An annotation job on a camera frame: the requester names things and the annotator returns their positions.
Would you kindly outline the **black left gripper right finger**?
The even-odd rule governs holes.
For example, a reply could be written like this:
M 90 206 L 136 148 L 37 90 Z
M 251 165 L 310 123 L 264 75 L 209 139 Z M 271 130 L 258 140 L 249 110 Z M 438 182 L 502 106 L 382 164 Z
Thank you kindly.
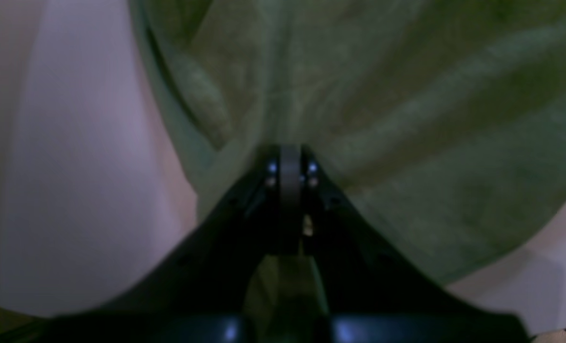
M 405 258 L 301 148 L 301 208 L 312 232 L 304 251 L 319 273 L 327 314 L 315 343 L 528 343 L 514 314 L 451 295 Z

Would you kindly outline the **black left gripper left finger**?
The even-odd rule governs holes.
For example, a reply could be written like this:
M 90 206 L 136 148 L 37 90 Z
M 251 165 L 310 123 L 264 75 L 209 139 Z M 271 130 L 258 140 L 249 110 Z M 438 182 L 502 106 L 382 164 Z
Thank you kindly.
M 252 343 L 241 314 L 268 254 L 292 253 L 292 146 L 272 146 L 131 290 L 51 321 L 47 343 Z

